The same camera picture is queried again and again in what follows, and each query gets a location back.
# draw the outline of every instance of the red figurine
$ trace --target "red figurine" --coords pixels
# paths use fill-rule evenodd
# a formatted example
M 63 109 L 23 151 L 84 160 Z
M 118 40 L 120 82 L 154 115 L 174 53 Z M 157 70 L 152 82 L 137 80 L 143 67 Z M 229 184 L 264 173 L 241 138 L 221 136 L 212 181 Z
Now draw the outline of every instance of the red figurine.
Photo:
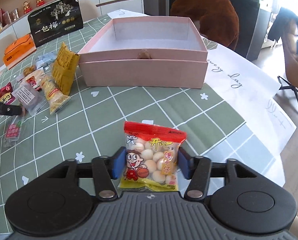
M 29 3 L 27 1 L 24 2 L 24 14 L 31 12 L 32 9 L 29 6 Z
M 37 0 L 37 7 L 44 5 L 45 1 L 44 0 Z

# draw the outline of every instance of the cartoon boy's face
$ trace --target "cartoon boy's face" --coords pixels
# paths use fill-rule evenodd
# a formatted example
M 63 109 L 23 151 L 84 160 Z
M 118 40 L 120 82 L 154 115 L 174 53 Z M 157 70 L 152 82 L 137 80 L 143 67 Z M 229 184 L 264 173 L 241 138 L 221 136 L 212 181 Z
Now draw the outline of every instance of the cartoon boy's face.
M 140 154 L 134 153 L 134 152 L 129 152 L 127 154 L 127 167 L 128 168 L 136 168 L 138 166 L 140 166 L 140 163 L 143 161 L 144 159 L 140 157 Z

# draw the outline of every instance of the heart-shaped print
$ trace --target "heart-shaped print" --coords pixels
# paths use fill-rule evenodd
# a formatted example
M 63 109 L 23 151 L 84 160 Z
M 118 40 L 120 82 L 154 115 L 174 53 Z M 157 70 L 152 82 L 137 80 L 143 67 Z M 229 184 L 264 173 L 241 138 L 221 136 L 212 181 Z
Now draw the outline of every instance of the heart-shaped print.
M 93 91 L 91 92 L 91 95 L 95 98 L 99 94 L 99 91 Z
M 24 182 L 24 185 L 27 185 L 29 179 L 26 176 L 22 176 L 22 181 Z
M 154 120 L 142 120 L 142 123 L 153 124 Z

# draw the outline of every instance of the wooden floor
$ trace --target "wooden floor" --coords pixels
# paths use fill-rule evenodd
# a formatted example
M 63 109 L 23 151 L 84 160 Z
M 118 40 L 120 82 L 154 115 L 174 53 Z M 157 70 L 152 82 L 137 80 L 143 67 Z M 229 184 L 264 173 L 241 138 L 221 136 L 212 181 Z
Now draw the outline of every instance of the wooden floor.
M 253 62 L 273 78 L 285 76 L 282 45 L 262 49 Z M 281 153 L 286 183 L 284 188 L 293 194 L 298 202 L 298 103 L 292 90 L 279 91 L 274 99 L 297 126 L 288 144 Z

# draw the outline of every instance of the red snack package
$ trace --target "red snack package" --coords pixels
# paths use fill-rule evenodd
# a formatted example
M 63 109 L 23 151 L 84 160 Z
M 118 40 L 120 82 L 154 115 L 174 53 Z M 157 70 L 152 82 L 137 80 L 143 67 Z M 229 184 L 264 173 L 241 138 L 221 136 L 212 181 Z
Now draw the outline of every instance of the red snack package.
M 119 188 L 147 187 L 177 191 L 177 157 L 185 132 L 136 122 L 125 122 L 127 168 Z
M 15 97 L 11 94 L 13 92 L 11 82 L 0 89 L 0 102 L 10 105 L 15 101 Z

